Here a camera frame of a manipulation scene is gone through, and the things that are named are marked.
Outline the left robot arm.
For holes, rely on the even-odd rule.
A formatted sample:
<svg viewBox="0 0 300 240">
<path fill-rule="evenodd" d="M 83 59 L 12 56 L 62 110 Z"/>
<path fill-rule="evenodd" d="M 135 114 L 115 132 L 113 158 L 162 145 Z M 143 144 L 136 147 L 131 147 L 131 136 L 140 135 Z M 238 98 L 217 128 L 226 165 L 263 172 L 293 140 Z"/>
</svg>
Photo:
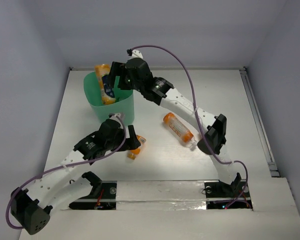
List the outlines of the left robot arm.
<svg viewBox="0 0 300 240">
<path fill-rule="evenodd" d="M 28 180 L 11 193 L 8 210 L 29 235 L 40 232 L 51 216 L 75 200 L 94 198 L 103 181 L 92 165 L 113 153 L 140 147 L 134 126 L 124 126 L 118 114 L 109 116 L 99 127 L 81 139 L 57 167 Z"/>
</svg>

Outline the green plastic bin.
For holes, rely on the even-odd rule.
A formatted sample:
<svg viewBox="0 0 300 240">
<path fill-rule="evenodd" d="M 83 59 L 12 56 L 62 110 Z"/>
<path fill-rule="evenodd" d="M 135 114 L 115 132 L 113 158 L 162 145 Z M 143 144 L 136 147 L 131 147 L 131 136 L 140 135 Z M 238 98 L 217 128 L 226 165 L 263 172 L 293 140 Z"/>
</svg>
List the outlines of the green plastic bin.
<svg viewBox="0 0 300 240">
<path fill-rule="evenodd" d="M 94 72 L 89 73 L 83 79 L 83 90 L 88 103 L 100 122 L 105 121 L 109 114 L 122 113 L 124 124 L 131 125 L 135 119 L 134 95 L 132 90 L 121 90 L 118 88 L 119 77 L 114 84 L 114 95 L 116 102 L 104 105 L 101 98 L 101 90 Z"/>
</svg>

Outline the orange label clear bottle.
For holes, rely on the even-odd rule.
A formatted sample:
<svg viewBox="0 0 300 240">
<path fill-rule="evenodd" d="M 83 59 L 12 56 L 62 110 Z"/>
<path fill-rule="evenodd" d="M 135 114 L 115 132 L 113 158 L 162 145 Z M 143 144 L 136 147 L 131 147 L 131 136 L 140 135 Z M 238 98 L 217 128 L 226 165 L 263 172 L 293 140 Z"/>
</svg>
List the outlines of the orange label clear bottle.
<svg viewBox="0 0 300 240">
<path fill-rule="evenodd" d="M 169 112 L 163 118 L 163 122 L 185 143 L 192 151 L 197 146 L 193 133 L 172 113 Z"/>
</svg>

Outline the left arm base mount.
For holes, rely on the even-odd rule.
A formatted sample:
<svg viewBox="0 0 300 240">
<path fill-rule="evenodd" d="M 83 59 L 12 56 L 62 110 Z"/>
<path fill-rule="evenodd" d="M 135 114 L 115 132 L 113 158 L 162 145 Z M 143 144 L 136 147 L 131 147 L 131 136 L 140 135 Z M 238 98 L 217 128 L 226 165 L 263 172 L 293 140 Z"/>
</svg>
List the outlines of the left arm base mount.
<svg viewBox="0 0 300 240">
<path fill-rule="evenodd" d="M 116 210 L 117 182 L 105 181 L 99 192 L 92 191 L 69 204 L 71 210 Z"/>
</svg>

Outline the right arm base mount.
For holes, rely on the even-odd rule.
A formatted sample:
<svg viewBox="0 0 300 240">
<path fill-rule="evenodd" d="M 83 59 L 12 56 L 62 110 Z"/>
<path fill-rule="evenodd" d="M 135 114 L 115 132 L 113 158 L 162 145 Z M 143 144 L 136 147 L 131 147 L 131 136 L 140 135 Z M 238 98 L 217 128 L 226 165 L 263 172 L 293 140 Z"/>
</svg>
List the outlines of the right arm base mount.
<svg viewBox="0 0 300 240">
<path fill-rule="evenodd" d="M 204 183 L 201 193 L 206 197 L 208 210 L 226 209 L 252 209 L 252 200 L 248 185 L 241 181 L 238 188 L 232 191 L 226 184 L 220 181 L 208 181 Z"/>
</svg>

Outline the blue label orange bottle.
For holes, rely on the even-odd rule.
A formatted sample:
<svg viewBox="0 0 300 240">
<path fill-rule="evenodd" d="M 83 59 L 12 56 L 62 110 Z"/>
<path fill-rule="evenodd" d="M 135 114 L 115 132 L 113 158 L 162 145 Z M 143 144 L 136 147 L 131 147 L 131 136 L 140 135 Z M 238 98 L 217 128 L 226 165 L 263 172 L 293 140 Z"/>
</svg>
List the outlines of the blue label orange bottle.
<svg viewBox="0 0 300 240">
<path fill-rule="evenodd" d="M 95 75 L 100 88 L 101 102 L 104 105 L 111 105 L 116 102 L 114 90 L 110 85 L 110 81 L 108 80 L 110 70 L 111 68 L 108 64 L 94 66 Z"/>
</svg>

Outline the small orange bottle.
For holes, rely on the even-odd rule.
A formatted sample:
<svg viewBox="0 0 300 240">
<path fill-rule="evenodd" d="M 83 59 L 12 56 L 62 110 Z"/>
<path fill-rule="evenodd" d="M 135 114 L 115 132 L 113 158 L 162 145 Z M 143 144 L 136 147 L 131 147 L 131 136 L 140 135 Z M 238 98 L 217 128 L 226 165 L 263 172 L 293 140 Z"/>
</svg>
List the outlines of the small orange bottle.
<svg viewBox="0 0 300 240">
<path fill-rule="evenodd" d="M 137 135 L 137 139 L 140 142 L 140 146 L 136 149 L 130 150 L 127 154 L 127 157 L 131 160 L 135 160 L 136 157 L 140 154 L 141 150 L 143 149 L 146 139 L 143 136 Z"/>
</svg>

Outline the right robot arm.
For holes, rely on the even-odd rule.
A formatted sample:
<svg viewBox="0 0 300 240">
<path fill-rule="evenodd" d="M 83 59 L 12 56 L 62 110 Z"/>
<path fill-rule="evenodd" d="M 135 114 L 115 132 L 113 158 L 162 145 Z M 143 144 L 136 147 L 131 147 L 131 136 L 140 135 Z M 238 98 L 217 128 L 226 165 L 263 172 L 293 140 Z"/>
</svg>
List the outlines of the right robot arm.
<svg viewBox="0 0 300 240">
<path fill-rule="evenodd" d="M 213 162 L 219 178 L 217 190 L 227 198 L 238 194 L 242 178 L 226 151 L 227 118 L 223 114 L 216 116 L 194 105 L 171 82 L 154 76 L 140 57 L 126 63 L 112 62 L 108 79 L 121 90 L 138 91 L 146 100 L 177 114 L 200 132 L 202 138 L 197 147 Z"/>
</svg>

